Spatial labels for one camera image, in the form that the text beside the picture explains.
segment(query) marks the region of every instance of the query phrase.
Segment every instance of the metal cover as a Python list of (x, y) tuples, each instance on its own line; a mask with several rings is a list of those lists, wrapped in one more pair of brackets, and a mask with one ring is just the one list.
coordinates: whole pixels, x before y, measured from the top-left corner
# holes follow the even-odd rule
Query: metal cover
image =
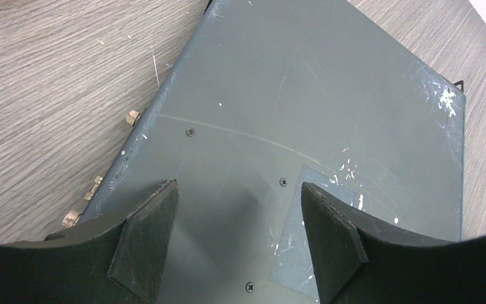
[(176, 178), (158, 303), (316, 303), (273, 275), (301, 170), (386, 222), (458, 241), (464, 102), (345, 0), (218, 0), (80, 222)]

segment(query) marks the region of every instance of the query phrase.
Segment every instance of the wooden floor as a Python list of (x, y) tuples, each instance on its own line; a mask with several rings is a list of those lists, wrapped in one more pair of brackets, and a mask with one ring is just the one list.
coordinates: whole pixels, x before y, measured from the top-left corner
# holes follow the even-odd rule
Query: wooden floor
[[(0, 243), (40, 240), (85, 206), (130, 132), (127, 111), (158, 88), (153, 53), (162, 81), (206, 2), (0, 0)], [(485, 234), (485, 24), (468, 0), (351, 2), (443, 76), (465, 80), (464, 235)]]

